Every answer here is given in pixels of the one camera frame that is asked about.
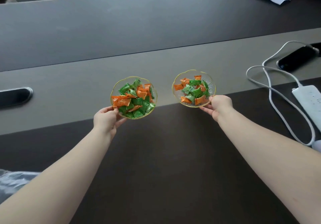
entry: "hand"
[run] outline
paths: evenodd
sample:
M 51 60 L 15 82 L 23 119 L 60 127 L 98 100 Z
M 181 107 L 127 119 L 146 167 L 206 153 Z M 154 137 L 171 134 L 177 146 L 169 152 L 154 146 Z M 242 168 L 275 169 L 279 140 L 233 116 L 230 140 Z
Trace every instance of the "hand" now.
M 112 106 L 100 109 L 94 116 L 94 129 L 110 133 L 111 139 L 116 134 L 117 128 L 126 121 L 118 114 L 118 109 Z
M 200 109 L 210 114 L 215 121 L 218 120 L 218 117 L 222 113 L 233 109 L 232 100 L 230 97 L 217 95 L 214 97 L 210 96 L 209 100 L 211 103 L 200 107 Z

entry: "forearm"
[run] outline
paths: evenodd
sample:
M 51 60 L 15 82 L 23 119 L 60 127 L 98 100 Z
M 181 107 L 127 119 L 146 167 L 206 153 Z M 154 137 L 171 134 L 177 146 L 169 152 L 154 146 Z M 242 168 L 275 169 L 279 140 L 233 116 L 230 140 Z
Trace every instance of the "forearm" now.
M 218 123 L 247 163 L 301 223 L 320 223 L 321 154 L 231 109 Z
M 0 223 L 67 224 L 110 144 L 93 129 L 70 152 L 0 205 Z

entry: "white cable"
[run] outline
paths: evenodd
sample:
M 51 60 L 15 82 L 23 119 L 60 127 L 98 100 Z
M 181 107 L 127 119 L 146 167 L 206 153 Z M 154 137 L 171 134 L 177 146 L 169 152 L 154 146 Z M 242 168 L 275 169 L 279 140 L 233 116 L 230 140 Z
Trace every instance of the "white cable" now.
M 319 50 L 316 49 L 316 48 L 314 48 L 314 47 L 312 47 L 310 44 L 305 44 L 305 43 L 302 43 L 302 42 L 299 42 L 299 41 L 295 41 L 295 40 L 288 41 L 287 43 L 285 43 L 285 44 L 279 49 L 279 51 L 277 51 L 274 55 L 272 55 L 271 57 L 269 57 L 268 59 L 266 59 L 266 60 L 262 63 L 262 66 L 253 66 L 253 67 L 249 68 L 249 69 L 246 71 L 246 77 L 247 77 L 250 81 L 252 81 L 253 83 L 256 83 L 256 84 L 262 85 L 262 86 L 264 86 L 264 87 L 266 87 L 266 88 L 269 88 L 269 101 L 270 101 L 272 107 L 274 108 L 274 110 L 275 110 L 275 111 L 279 114 L 279 116 L 281 117 L 281 119 L 282 119 L 282 121 L 284 122 L 284 124 L 286 125 L 287 129 L 290 131 L 292 137 L 294 137 L 295 140 L 298 141 L 299 143 L 301 143 L 301 144 L 303 144 L 303 145 L 310 146 L 310 145 L 312 145 L 312 143 L 315 141 L 315 131 L 314 131 L 314 128 L 313 128 L 313 125 L 312 125 L 311 121 L 310 121 L 309 118 L 305 115 L 305 113 L 300 110 L 300 108 L 298 108 L 295 104 L 293 104 L 293 103 L 292 103 L 288 98 L 286 98 L 282 93 L 280 93 L 280 92 L 277 91 L 276 89 L 272 88 L 271 79 L 270 79 L 269 74 L 268 74 L 267 71 L 266 71 L 266 68 L 267 68 L 267 69 L 271 69 L 271 70 L 275 70 L 275 71 L 279 71 L 279 72 L 282 72 L 282 73 L 285 73 L 285 74 L 291 76 L 291 77 L 295 80 L 295 82 L 298 84 L 299 87 L 301 87 L 301 86 L 303 86 L 303 85 L 299 82 L 299 80 L 298 80 L 293 74 L 288 73 L 288 72 L 283 71 L 283 70 L 280 70 L 280 69 L 277 69 L 277 68 L 270 68 L 270 67 L 266 67 L 266 66 L 265 66 L 266 62 L 268 62 L 269 60 L 271 60 L 272 58 L 274 58 L 287 44 L 292 43 L 292 42 L 293 42 L 293 43 L 299 43 L 299 44 L 303 44 L 303 45 L 305 45 L 305 46 L 308 46 L 308 47 L 312 48 L 313 50 L 315 50 L 317 54 L 319 54 Z M 256 81 L 256 80 L 250 78 L 250 77 L 247 75 L 248 72 L 249 72 L 251 69 L 253 69 L 253 68 L 263 68 L 263 71 L 264 71 L 264 73 L 265 73 L 265 75 L 266 75 L 266 77 L 267 77 L 267 81 L 268 81 L 268 84 L 269 84 L 269 85 L 262 84 L 262 83 L 260 83 L 260 82 L 258 82 L 258 81 Z M 285 120 L 285 118 L 283 117 L 283 115 L 281 114 L 281 112 L 276 108 L 275 104 L 274 104 L 273 101 L 272 101 L 272 91 L 278 93 L 284 100 L 286 100 L 290 105 L 292 105 L 295 109 L 297 109 L 298 112 L 299 112 L 299 113 L 304 117 L 304 119 L 307 121 L 307 123 L 308 123 L 308 125 L 309 125 L 309 127 L 310 127 L 310 129 L 311 129 L 311 135 L 312 135 L 312 136 L 311 136 L 311 141 L 310 141 L 308 144 L 305 144 L 305 143 L 303 143 L 303 142 L 301 142 L 301 141 L 299 140 L 299 138 L 294 134 L 294 132 L 292 131 L 291 127 L 289 126 L 289 124 L 287 123 L 287 121 Z

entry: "black phone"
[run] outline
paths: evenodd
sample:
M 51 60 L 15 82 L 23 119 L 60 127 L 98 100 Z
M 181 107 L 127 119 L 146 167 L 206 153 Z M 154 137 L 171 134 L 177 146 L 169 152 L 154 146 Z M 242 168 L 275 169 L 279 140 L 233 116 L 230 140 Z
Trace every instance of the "black phone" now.
M 32 94 L 29 87 L 0 90 L 0 108 L 22 105 L 31 99 Z
M 321 49 L 321 43 L 311 44 L 313 47 L 317 49 Z M 276 65 L 279 69 L 292 72 L 298 69 L 303 64 L 307 63 L 311 59 L 317 56 L 317 52 L 308 46 L 301 47 L 286 57 L 280 59 L 276 62 Z

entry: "plastic bag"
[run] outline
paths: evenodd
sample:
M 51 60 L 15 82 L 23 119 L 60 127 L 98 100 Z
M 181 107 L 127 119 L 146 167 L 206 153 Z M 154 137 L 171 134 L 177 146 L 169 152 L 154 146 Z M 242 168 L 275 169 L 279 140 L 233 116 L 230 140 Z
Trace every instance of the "plastic bag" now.
M 0 204 L 39 174 L 40 172 L 10 172 L 0 169 Z

